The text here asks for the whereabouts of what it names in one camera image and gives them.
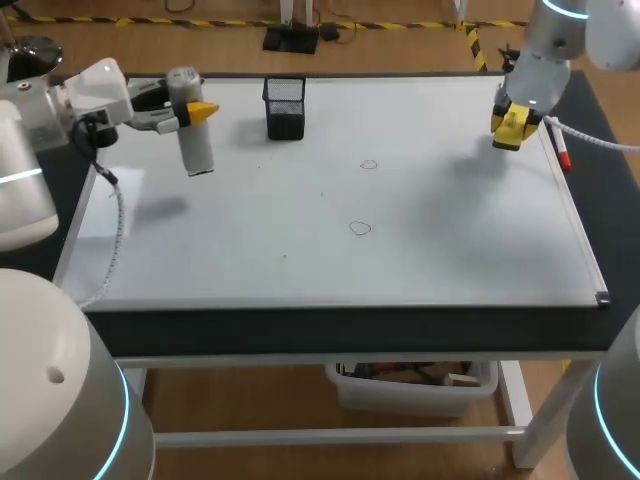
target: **black mesh pen holder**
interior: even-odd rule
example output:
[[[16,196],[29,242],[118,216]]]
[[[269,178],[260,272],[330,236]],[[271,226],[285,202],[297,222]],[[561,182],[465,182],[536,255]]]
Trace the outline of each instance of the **black mesh pen holder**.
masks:
[[[302,140],[304,137],[303,77],[264,79],[262,99],[267,108],[267,132],[271,140]]]

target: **white table surface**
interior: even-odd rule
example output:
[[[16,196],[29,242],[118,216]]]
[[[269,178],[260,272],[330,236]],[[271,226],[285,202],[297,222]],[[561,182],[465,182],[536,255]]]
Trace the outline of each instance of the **white table surface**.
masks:
[[[546,130],[491,147],[499,81],[310,79],[304,140],[272,142],[262,80],[207,80],[216,171],[196,178],[175,134],[121,128],[104,158],[125,240],[94,309],[595,306],[606,287]],[[75,299],[106,272],[110,193],[96,182],[73,245]]]

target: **red marker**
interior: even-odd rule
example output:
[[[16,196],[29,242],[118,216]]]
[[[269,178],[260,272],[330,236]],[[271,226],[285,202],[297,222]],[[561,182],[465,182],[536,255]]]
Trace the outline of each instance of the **red marker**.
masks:
[[[553,120],[558,121],[558,117],[553,117]],[[560,161],[560,168],[565,173],[571,171],[571,158],[569,158],[569,152],[567,151],[567,145],[564,143],[564,136],[562,130],[551,124],[551,133],[553,133],[553,139],[556,141],[556,147],[558,148],[558,160]]]

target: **hazard tape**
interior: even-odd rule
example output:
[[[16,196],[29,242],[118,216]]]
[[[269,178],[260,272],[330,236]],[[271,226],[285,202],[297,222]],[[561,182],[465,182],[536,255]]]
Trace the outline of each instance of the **hazard tape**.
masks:
[[[471,54],[473,55],[473,63],[476,67],[476,71],[482,73],[488,72],[489,69],[487,68],[487,59],[485,58],[484,53],[482,53],[482,49],[480,48],[477,27],[465,25],[464,31],[467,34],[467,42],[469,43],[469,48],[471,48]]]
[[[9,16],[10,22],[15,23],[112,23],[116,26],[126,26],[131,24],[145,25],[180,25],[186,27],[257,27],[264,28],[269,25],[275,25],[278,22],[270,22],[264,20],[177,20],[172,18],[143,18],[143,17],[45,17],[45,16]],[[323,22],[323,25],[335,25],[342,29],[353,29],[353,22]],[[455,28],[456,23],[450,22],[411,22],[411,23],[394,23],[394,22],[357,22],[355,24],[358,30],[410,30],[422,28]],[[501,27],[515,28],[524,27],[526,22],[473,22],[465,23],[466,27],[482,28],[482,27]]]

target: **plastic storage bin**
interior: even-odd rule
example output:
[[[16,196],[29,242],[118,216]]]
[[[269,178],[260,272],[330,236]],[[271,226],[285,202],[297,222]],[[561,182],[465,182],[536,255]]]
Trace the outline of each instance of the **plastic storage bin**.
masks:
[[[490,397],[498,387],[496,362],[474,362],[471,365],[469,375],[478,377],[479,387],[415,385],[345,377],[337,372],[337,366],[326,366],[327,377],[338,388],[340,405],[352,410],[461,417],[473,402]]]

